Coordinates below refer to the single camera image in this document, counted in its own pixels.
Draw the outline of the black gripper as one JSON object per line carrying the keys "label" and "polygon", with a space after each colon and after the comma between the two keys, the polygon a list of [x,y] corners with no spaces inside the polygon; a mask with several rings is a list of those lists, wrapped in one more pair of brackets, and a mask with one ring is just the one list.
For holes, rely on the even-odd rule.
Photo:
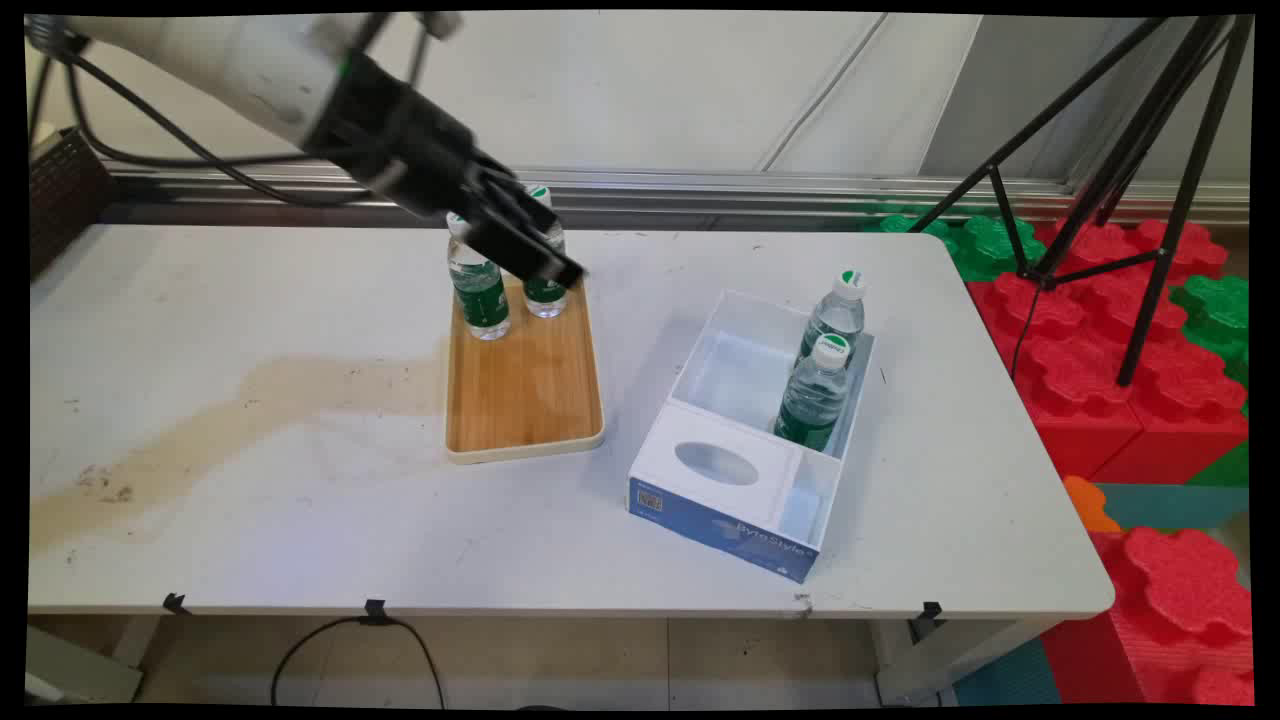
{"label": "black gripper", "polygon": [[500,163],[479,160],[476,172],[474,132],[366,55],[340,64],[303,145],[415,215],[463,217],[466,245],[521,281],[572,290],[585,274],[549,243],[556,213]]}

